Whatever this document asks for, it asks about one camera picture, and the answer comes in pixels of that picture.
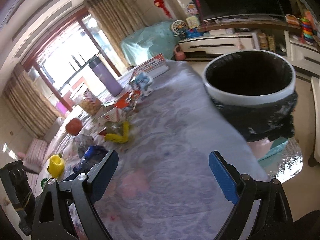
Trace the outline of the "yellow wrapper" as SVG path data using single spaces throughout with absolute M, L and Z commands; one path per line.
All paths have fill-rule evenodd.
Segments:
M 129 122 L 112 122 L 106 128 L 105 141 L 124 144 L 129 140 Z

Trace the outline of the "clear plastic wrapper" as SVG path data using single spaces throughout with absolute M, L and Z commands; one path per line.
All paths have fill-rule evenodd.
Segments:
M 90 135 L 79 134 L 73 138 L 72 143 L 73 150 L 81 159 L 88 150 L 89 146 L 94 145 L 94 138 Z

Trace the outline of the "red snack box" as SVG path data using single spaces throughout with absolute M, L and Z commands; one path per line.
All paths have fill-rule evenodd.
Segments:
M 140 99 L 140 91 L 133 89 L 126 92 L 115 103 L 103 108 L 103 112 L 97 118 L 97 132 L 106 134 L 107 126 L 112 122 L 124 122 L 130 112 L 134 111 Z

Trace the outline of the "black white-rimmed trash bin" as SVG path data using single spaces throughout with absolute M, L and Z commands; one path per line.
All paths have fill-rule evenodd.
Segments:
M 203 84 L 213 104 L 247 142 L 295 134 L 296 71 L 265 50 L 240 50 L 208 63 Z

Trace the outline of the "left beige curtain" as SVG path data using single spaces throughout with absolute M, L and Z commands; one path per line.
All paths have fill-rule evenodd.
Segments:
M 61 116 L 19 63 L 5 85 L 3 96 L 17 120 L 37 139 L 42 139 Z

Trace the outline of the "teal box under bin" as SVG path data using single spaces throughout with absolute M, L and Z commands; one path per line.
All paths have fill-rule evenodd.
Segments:
M 279 137 L 272 143 L 270 150 L 263 157 L 258 159 L 258 161 L 264 160 L 275 154 L 281 153 L 285 149 L 287 143 L 288 143 L 287 138 Z

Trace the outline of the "orange round fruit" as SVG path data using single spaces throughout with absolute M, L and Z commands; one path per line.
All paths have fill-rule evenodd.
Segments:
M 80 119 L 73 118 L 69 121 L 69 123 L 65 126 L 66 132 L 70 135 L 76 136 L 82 130 L 83 125 Z

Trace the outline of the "snack jar with red label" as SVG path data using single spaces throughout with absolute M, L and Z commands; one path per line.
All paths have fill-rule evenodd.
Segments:
M 102 107 L 101 101 L 88 88 L 80 97 L 79 105 L 89 115 L 96 115 Z

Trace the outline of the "purple thermos bottle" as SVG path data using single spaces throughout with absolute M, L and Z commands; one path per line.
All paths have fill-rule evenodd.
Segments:
M 122 92 L 122 86 L 98 56 L 96 56 L 88 65 L 112 96 L 118 96 Z

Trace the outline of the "teal covered furniture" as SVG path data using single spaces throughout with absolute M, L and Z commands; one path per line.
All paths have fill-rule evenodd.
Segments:
M 161 21 L 125 37 L 120 47 L 128 64 L 137 66 L 158 54 L 170 60 L 180 40 L 171 31 L 171 24 L 171 21 Z

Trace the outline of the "red white flat box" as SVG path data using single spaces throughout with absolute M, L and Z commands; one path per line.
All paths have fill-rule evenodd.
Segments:
M 131 77 L 136 77 L 141 72 L 146 73 L 151 78 L 156 78 L 169 70 L 169 66 L 163 54 L 157 54 L 148 61 L 138 65 L 133 69 Z

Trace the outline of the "white TV cabinet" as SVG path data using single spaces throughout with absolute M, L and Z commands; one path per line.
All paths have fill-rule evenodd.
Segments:
M 266 49 L 281 55 L 300 72 L 319 76 L 319 48 L 302 42 L 299 35 L 287 30 L 256 29 L 250 32 L 218 35 L 213 31 L 179 42 L 186 54 L 222 55 L 240 49 Z

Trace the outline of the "right beige curtain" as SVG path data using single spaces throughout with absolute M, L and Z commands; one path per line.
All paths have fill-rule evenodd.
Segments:
M 121 49 L 122 40 L 148 26 L 133 0 L 84 0 L 84 6 L 95 18 L 125 67 L 129 67 Z

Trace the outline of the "pink kettlebell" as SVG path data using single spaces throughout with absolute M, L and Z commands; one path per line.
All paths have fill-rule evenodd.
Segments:
M 174 53 L 175 53 L 175 60 L 176 61 L 185 61 L 186 55 L 182 51 L 182 49 L 181 49 L 181 47 L 179 45 L 175 46 Z

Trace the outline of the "ferris wheel toy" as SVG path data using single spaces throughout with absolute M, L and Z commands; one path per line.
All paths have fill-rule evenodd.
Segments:
M 187 30 L 188 26 L 183 20 L 176 20 L 171 24 L 171 31 L 174 36 L 185 38 Z

